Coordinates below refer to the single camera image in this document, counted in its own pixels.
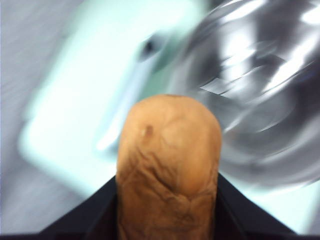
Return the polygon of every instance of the dark spot on crust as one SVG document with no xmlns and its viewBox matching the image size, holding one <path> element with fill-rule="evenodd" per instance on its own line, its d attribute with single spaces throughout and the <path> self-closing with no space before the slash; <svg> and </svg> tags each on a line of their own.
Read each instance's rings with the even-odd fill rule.
<svg viewBox="0 0 320 240">
<path fill-rule="evenodd" d="M 154 133 L 154 128 L 151 125 L 146 126 L 144 136 L 151 137 Z"/>
</svg>

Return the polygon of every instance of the gray floor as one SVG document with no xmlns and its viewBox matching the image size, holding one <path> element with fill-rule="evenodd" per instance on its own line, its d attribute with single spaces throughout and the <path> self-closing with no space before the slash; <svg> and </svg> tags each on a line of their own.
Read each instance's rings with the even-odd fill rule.
<svg viewBox="0 0 320 240">
<path fill-rule="evenodd" d="M 83 0 L 1 0 L 1 234 L 40 231 L 83 199 L 17 152 L 22 112 Z"/>
</svg>

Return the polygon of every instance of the black holder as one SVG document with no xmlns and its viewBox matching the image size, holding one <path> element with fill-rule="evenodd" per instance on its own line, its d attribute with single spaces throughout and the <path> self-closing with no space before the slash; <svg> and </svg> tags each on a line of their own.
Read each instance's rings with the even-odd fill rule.
<svg viewBox="0 0 320 240">
<path fill-rule="evenodd" d="M 37 234 L 0 236 L 0 240 L 116 240 L 115 177 L 86 201 Z M 248 200 L 221 174 L 215 206 L 215 240 L 320 240 L 297 235 Z"/>
</svg>

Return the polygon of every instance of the shiny metal surface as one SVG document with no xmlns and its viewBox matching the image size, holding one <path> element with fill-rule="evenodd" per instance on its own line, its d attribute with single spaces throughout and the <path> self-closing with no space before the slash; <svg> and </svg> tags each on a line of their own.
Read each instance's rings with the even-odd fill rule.
<svg viewBox="0 0 320 240">
<path fill-rule="evenodd" d="M 170 92 L 223 129 L 220 170 L 264 188 L 320 178 L 320 1 L 233 0 L 179 56 Z"/>
</svg>

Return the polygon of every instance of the wrinkled crust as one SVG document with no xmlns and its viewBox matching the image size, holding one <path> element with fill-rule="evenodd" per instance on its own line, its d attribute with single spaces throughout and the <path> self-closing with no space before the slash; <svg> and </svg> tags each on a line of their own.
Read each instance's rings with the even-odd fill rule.
<svg viewBox="0 0 320 240">
<path fill-rule="evenodd" d="M 221 138 L 217 119 L 190 97 L 156 95 L 131 109 L 116 173 L 123 239 L 126 231 L 209 236 Z"/>
</svg>

